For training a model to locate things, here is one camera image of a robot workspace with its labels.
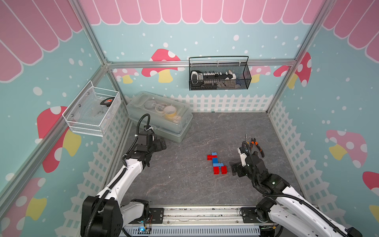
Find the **red square lego brick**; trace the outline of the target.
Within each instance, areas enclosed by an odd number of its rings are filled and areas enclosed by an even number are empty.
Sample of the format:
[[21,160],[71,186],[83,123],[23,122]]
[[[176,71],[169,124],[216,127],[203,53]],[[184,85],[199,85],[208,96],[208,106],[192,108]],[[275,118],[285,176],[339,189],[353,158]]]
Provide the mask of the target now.
[[220,174],[220,168],[218,166],[214,166],[213,167],[213,173],[214,173],[214,175]]
[[227,174],[227,172],[228,172],[227,167],[226,167],[226,166],[222,166],[222,167],[221,167],[221,173],[222,173],[222,174]]

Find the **red long lego brick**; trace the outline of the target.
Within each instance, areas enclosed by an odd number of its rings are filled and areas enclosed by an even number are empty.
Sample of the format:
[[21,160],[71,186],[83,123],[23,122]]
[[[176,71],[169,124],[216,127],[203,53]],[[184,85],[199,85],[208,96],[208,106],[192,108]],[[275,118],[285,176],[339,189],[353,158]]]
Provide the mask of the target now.
[[217,155],[207,155],[207,160],[208,161],[212,161],[215,158],[217,158]]

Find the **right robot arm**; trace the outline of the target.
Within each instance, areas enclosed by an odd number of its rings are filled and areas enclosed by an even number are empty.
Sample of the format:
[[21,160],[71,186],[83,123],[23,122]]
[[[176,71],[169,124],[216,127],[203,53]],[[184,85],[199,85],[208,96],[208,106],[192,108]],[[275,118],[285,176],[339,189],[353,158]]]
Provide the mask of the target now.
[[347,228],[323,214],[281,176],[268,172],[257,155],[239,152],[239,156],[240,162],[231,163],[233,175],[248,177],[263,196],[256,206],[258,221],[272,221],[298,237],[362,236],[354,227]]

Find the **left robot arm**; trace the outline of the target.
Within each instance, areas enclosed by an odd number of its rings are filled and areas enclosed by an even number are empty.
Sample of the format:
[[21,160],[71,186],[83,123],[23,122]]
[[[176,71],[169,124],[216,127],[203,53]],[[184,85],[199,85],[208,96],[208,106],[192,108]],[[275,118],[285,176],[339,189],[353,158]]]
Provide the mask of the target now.
[[133,199],[124,206],[121,201],[135,178],[150,165],[153,153],[166,148],[162,138],[146,144],[138,144],[135,140],[123,155],[123,166],[111,182],[97,195],[88,196],[83,202],[82,237],[118,237],[127,224],[133,221],[145,224],[151,219],[147,200]]

